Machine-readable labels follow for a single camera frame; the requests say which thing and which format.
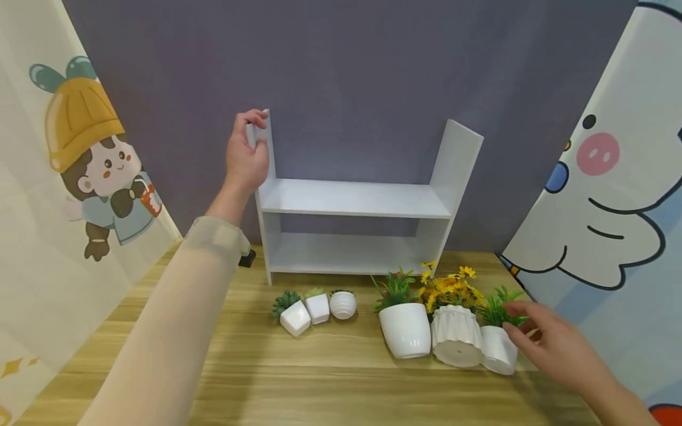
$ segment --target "hand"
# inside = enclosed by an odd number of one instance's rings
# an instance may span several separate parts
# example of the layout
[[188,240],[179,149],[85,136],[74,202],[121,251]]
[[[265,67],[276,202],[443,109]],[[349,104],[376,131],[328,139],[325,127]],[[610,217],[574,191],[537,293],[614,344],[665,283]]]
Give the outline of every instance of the hand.
[[74,222],[83,218],[83,203],[73,197],[66,197],[66,203],[62,207],[66,219]]
[[511,316],[530,317],[519,329],[509,323],[504,329],[538,370],[583,397],[617,384],[580,331],[550,308],[532,302],[509,302],[505,308]]
[[267,141],[259,138],[256,148],[252,148],[246,138],[246,125],[253,123],[265,129],[267,112],[251,110],[237,114],[232,135],[227,142],[227,176],[224,187],[238,194],[251,195],[265,181],[269,168],[270,156],[267,152]]

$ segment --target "table surface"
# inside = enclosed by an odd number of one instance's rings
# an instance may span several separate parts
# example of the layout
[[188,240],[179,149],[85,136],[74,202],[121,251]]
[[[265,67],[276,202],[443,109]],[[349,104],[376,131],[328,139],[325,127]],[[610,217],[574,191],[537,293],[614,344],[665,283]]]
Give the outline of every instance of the table surface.
[[[44,389],[17,425],[73,425],[97,394],[133,324],[177,246]],[[372,311],[369,277],[276,274],[263,257],[240,268],[224,302],[201,375],[191,425],[598,425],[575,394],[519,354],[517,372],[448,367],[431,356],[392,358]],[[516,280],[491,253],[445,252],[439,276],[472,266],[482,292]],[[297,339],[270,317],[285,289],[348,288],[357,315],[311,327]]]

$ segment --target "round white pot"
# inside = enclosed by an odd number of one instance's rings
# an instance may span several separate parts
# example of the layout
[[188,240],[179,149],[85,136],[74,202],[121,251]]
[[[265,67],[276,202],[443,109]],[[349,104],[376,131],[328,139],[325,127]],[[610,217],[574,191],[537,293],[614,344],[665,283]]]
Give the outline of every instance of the round white pot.
[[310,326],[310,314],[303,302],[298,301],[280,315],[280,324],[293,337],[299,337]]
[[433,354],[440,362],[457,368],[472,368],[483,361],[483,337],[476,315],[462,306],[442,306],[431,323]]
[[306,308],[310,314],[312,325],[320,324],[329,319],[329,299],[327,293],[306,299]]
[[355,295],[351,292],[336,292],[331,296],[329,301],[329,310],[331,314],[340,320],[347,320],[355,315],[357,310],[357,301]]
[[483,365],[490,371],[510,376],[516,371],[518,348],[501,327],[481,327],[483,335]]
[[394,357],[408,359],[431,353],[431,332],[426,308],[421,303],[403,303],[382,309],[379,321]]

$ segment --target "small white pot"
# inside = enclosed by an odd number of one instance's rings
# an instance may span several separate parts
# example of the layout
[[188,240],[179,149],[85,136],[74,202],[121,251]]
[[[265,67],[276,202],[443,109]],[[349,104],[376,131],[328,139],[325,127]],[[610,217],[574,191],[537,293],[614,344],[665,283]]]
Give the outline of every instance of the small white pot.
[[340,320],[347,320],[355,315],[357,310],[357,301],[355,295],[351,292],[336,292],[331,296],[329,301],[329,310],[331,314]]
[[486,325],[481,327],[483,335],[483,365],[490,371],[511,376],[516,371],[518,348],[501,327]]
[[379,321],[394,357],[408,359],[431,353],[431,332],[426,308],[421,303],[403,303],[382,309]]
[[329,319],[329,299],[327,299],[326,293],[308,297],[306,308],[310,314],[312,325],[320,324]]
[[440,362],[457,368],[472,368],[483,361],[483,337],[476,315],[462,306],[442,306],[431,323],[433,354]]
[[293,337],[299,337],[310,326],[310,315],[303,302],[298,301],[280,315],[280,324]]

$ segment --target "upper shelf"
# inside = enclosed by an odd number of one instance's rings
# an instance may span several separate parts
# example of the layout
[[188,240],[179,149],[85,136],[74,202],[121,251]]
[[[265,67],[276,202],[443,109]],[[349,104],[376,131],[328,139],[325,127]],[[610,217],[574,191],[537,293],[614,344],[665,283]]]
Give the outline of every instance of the upper shelf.
[[450,219],[429,185],[274,179],[261,192],[266,213]]

